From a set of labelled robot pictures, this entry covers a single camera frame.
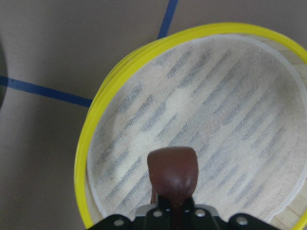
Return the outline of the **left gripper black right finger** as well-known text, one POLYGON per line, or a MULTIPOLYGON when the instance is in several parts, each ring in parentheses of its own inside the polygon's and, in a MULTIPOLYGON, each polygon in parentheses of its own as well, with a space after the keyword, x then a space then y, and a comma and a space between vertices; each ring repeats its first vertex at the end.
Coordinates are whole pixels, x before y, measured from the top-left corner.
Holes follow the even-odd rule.
POLYGON ((182 205, 182 229, 193 230, 193 215, 192 212, 195 208, 194 199, 192 197, 187 198, 182 205))

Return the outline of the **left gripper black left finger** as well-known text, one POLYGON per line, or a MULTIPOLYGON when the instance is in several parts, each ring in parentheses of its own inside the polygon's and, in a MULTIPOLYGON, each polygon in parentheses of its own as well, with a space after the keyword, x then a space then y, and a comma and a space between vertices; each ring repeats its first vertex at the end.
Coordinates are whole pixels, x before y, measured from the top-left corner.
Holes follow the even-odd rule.
POLYGON ((169 230, 171 227, 171 204, 160 195, 157 196, 156 202, 155 220, 158 222, 158 230, 169 230))

